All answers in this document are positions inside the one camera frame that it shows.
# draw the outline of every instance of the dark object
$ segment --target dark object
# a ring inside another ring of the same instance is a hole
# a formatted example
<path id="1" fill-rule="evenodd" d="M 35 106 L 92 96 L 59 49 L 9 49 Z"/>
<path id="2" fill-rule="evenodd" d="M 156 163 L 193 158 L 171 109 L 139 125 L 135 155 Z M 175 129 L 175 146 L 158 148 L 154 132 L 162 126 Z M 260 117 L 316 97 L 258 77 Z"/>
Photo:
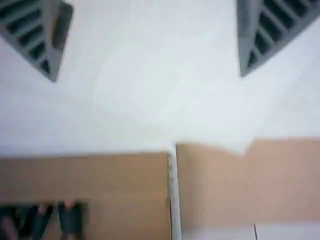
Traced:
<path id="1" fill-rule="evenodd" d="M 29 209 L 24 225 L 19 231 L 20 237 L 31 237 L 32 240 L 40 240 L 47 228 L 54 208 L 48 206 L 44 213 L 38 212 L 38 207 Z"/>
<path id="2" fill-rule="evenodd" d="M 66 208 L 63 203 L 58 205 L 60 227 L 63 235 L 83 237 L 83 205 L 76 203 L 71 208 Z"/>
<path id="3" fill-rule="evenodd" d="M 320 14 L 320 0 L 237 0 L 240 75 L 283 49 Z"/>
<path id="4" fill-rule="evenodd" d="M 55 82 L 72 15 L 73 7 L 62 0 L 0 0 L 0 34 Z"/>

